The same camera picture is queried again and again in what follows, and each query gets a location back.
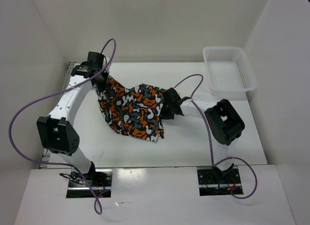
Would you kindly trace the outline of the orange grey camouflage shorts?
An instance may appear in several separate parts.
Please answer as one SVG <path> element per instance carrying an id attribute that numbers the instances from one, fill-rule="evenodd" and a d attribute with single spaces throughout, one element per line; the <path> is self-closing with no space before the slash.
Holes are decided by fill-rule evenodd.
<path id="1" fill-rule="evenodd" d="M 126 88 L 109 76 L 106 89 L 95 93 L 106 124 L 116 133 L 157 142 L 164 138 L 160 113 L 165 89 L 140 84 Z"/>

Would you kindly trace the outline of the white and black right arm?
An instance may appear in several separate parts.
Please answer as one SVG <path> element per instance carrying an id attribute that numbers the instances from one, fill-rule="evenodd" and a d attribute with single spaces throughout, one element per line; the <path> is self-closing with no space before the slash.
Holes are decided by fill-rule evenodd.
<path id="1" fill-rule="evenodd" d="M 233 170 L 232 160 L 238 138 L 245 129 L 245 124 L 230 101 L 218 102 L 181 98 L 177 91 L 170 88 L 163 92 L 164 106 L 161 117 L 173 119 L 175 115 L 194 116 L 205 122 L 211 156 L 213 179 L 225 182 Z"/>

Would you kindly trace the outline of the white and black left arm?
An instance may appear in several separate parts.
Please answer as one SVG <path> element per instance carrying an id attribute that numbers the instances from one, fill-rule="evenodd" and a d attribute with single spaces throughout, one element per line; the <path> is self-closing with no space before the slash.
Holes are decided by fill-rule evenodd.
<path id="1" fill-rule="evenodd" d="M 91 79 L 106 67 L 106 57 L 97 52 L 89 52 L 87 60 L 76 65 L 71 71 L 66 92 L 62 94 L 55 108 L 46 117 L 39 117 L 37 128 L 44 148 L 60 156 L 72 168 L 64 177 L 86 186 L 95 184 L 95 165 L 79 147 L 80 137 L 74 129 L 76 114 L 90 90 L 94 86 L 105 87 L 108 71 Z"/>

